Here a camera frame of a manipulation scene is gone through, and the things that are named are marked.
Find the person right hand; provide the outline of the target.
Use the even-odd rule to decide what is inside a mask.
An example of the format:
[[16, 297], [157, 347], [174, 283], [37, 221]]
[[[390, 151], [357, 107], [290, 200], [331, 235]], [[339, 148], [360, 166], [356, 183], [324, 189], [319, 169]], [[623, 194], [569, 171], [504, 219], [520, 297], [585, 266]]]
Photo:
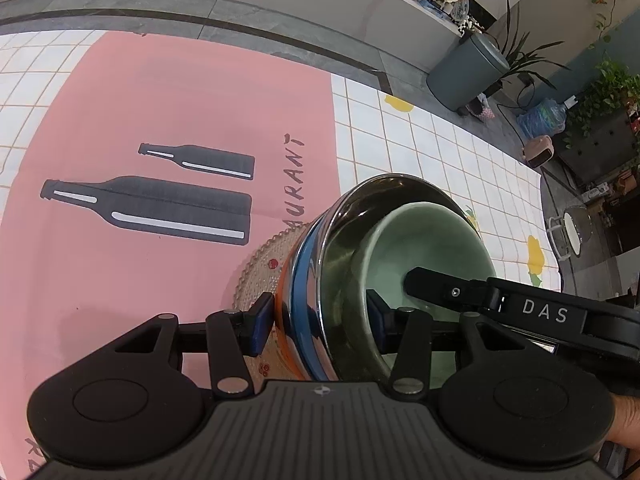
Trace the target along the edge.
[[638, 451], [640, 448], [640, 399], [611, 394], [614, 420], [605, 440]]

